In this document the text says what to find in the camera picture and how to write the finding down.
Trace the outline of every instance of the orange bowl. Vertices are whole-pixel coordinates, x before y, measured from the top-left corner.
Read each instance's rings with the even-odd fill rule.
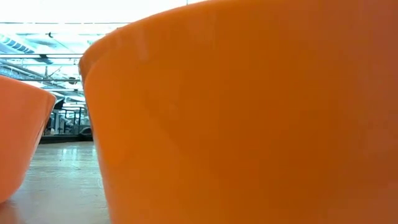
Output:
[[[0,76],[0,203],[21,186],[54,103],[49,92]]]
[[[111,219],[397,223],[395,1],[207,1],[80,68]]]

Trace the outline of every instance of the fluorescent light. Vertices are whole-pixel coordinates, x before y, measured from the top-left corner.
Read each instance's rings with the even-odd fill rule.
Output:
[[[0,30],[3,34],[46,34],[51,30],[52,34],[55,34],[57,38],[79,38],[79,34],[88,34],[88,35],[98,35],[98,37],[102,37],[107,33],[112,32],[118,27],[125,26],[129,24],[125,23],[105,23],[105,24],[35,24],[35,23],[26,23],[26,24],[3,24],[0,23]]]
[[[62,109],[66,109],[66,110],[80,110],[80,108],[77,107],[62,107]]]
[[[69,105],[80,105],[84,106],[86,105],[86,102],[67,102]]]
[[[31,82],[31,81],[21,81],[21,82],[26,83],[28,85],[35,86],[37,88],[42,88],[42,87],[46,86],[43,83],[39,83],[39,82]]]
[[[47,58],[81,58],[83,54],[47,54]]]
[[[47,91],[83,91],[83,90],[74,90],[74,89],[43,89]]]
[[[3,59],[25,59],[25,58],[81,58],[83,54],[0,54]]]
[[[0,54],[0,58],[40,58],[36,54]]]
[[[84,105],[74,105],[74,104],[64,103],[62,107],[77,107],[77,108],[82,107],[82,108],[84,108],[85,106]]]

